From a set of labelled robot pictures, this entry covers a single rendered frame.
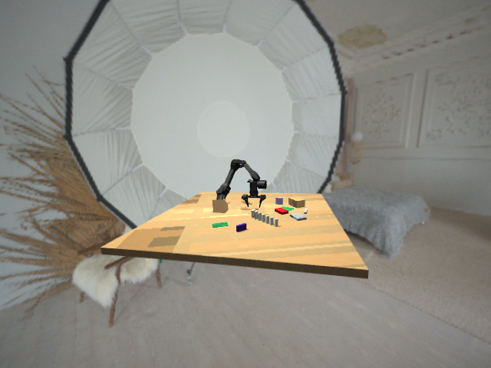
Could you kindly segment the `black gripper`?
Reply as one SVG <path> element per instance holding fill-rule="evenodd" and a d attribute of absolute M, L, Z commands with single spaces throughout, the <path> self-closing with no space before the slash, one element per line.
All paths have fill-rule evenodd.
<path fill-rule="evenodd" d="M 250 189 L 250 195 L 248 195 L 248 194 L 242 195 L 242 199 L 245 200 L 246 205 L 249 207 L 248 198 L 260 198 L 260 200 L 259 200 L 259 208 L 260 208 L 262 201 L 264 201 L 264 199 L 266 199 L 266 195 L 257 195 L 257 189 Z"/>

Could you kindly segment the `red flat block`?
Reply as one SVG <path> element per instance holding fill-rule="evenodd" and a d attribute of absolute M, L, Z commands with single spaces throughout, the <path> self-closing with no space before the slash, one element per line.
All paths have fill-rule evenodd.
<path fill-rule="evenodd" d="M 277 212 L 281 215 L 288 214 L 288 210 L 283 209 L 283 208 L 277 208 L 277 209 L 275 209 L 275 212 Z"/>

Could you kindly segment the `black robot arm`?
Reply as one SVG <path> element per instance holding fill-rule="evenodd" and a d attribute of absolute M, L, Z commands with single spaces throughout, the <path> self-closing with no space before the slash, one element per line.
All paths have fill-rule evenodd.
<path fill-rule="evenodd" d="M 242 165 L 240 165 L 242 164 Z M 245 160 L 240 160 L 240 159 L 234 159 L 232 160 L 230 164 L 230 171 L 228 176 L 226 177 L 226 181 L 220 186 L 220 188 L 216 191 L 217 197 L 216 199 L 221 199 L 221 200 L 226 200 L 227 195 L 229 194 L 230 191 L 230 183 L 232 181 L 232 178 L 239 168 L 245 167 L 247 171 L 249 172 L 250 176 L 252 177 L 253 180 L 249 179 L 249 184 L 250 184 L 250 189 L 266 189 L 267 187 L 267 181 L 266 180 L 260 180 L 259 174 L 252 170 L 252 168 L 248 165 L 248 163 Z"/>

